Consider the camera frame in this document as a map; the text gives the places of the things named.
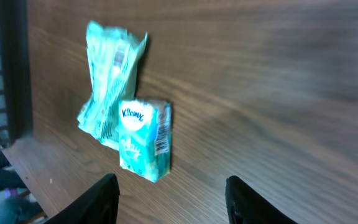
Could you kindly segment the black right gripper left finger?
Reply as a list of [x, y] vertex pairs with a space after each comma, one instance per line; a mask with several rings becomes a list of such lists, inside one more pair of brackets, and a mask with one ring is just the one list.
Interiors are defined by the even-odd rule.
[[119, 196], [117, 177], [106, 174], [45, 224], [115, 224]]

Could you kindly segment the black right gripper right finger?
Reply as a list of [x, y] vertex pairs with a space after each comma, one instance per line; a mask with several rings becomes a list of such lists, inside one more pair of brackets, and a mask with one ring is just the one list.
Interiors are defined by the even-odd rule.
[[236, 175], [226, 179], [230, 224], [296, 224]]

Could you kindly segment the teal tissue pack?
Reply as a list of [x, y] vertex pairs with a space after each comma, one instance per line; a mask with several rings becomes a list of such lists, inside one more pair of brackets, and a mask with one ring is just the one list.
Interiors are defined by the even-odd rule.
[[163, 100], [119, 102], [120, 167], [153, 183], [169, 174], [172, 107]]

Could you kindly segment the teal snack wrapper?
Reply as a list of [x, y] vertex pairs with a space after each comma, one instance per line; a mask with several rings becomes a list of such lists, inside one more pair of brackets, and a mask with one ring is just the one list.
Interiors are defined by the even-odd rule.
[[86, 29], [86, 53], [92, 93], [80, 110], [78, 127], [102, 145], [118, 150], [119, 102], [134, 98], [137, 65], [148, 35], [140, 40], [121, 27], [95, 21]]

